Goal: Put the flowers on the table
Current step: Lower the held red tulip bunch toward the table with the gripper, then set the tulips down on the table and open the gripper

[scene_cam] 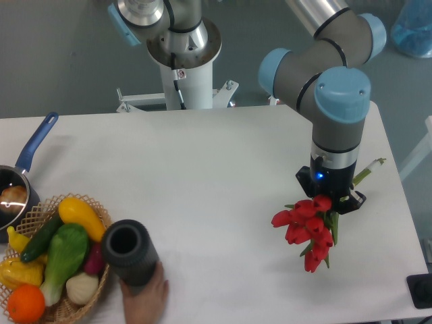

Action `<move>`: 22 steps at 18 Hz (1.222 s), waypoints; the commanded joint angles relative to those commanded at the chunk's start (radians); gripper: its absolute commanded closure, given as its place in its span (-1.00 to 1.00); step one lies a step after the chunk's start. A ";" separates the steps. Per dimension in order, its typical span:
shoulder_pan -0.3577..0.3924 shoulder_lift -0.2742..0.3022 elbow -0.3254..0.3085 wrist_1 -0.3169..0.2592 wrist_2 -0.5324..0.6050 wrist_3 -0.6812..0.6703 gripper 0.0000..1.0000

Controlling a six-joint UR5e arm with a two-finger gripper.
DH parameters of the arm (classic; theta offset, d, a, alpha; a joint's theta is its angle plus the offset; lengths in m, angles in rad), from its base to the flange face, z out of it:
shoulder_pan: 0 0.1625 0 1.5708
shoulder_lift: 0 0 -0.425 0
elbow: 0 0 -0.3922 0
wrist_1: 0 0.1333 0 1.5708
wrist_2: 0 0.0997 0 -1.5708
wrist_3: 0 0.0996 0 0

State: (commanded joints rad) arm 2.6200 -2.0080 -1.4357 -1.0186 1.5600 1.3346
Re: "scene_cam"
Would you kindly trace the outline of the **bare human hand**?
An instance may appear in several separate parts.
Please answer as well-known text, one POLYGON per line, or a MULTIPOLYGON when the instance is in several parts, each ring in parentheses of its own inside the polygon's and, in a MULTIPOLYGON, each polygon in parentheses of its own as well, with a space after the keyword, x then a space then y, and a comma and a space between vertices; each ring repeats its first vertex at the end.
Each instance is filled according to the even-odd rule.
POLYGON ((163 263, 158 261, 151 280, 143 290, 133 295, 131 289, 119 281, 124 306, 124 318, 128 324, 155 324, 163 315, 169 293, 163 263))

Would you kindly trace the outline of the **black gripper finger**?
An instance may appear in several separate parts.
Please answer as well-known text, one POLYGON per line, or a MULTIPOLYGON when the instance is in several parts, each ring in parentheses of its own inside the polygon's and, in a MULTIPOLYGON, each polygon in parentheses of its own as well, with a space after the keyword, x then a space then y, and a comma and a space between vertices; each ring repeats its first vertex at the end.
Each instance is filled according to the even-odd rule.
POLYGON ((296 173, 296 179, 307 196, 316 196, 316 184, 311 177, 310 167, 302 166, 296 173))
POLYGON ((359 210, 366 199, 366 196, 361 192, 352 190, 350 194, 340 202, 340 214, 344 215, 359 210))

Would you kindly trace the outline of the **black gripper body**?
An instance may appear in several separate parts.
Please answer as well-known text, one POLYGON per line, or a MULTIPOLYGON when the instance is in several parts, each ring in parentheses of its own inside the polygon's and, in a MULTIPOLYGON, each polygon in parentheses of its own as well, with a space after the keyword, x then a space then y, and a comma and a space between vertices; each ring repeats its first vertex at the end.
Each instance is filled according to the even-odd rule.
POLYGON ((317 194, 308 197, 327 196, 331 200, 331 210, 340 214, 340 202, 354 189, 352 180, 356 162, 342 169, 332 169, 324 166, 322 157, 317 157, 316 159, 310 158, 309 167, 311 177, 316 184, 317 194))

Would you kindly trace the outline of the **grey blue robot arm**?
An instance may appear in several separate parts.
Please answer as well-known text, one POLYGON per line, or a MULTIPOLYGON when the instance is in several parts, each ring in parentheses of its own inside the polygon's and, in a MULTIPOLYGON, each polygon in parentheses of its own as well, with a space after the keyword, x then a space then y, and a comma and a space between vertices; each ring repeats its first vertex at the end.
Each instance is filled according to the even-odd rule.
MULTIPOLYGON (((356 15, 345 1, 290 1, 314 38, 297 55, 274 49, 259 67, 259 84, 313 125, 309 166, 296 178, 308 197, 331 200, 331 210, 355 211, 365 196, 354 190, 354 169, 371 84, 359 66, 386 44, 381 20, 356 15)), ((211 109, 213 61, 221 49, 217 27, 202 15, 200 1, 114 1, 108 13, 129 45, 145 43, 159 65, 169 110, 211 109)))

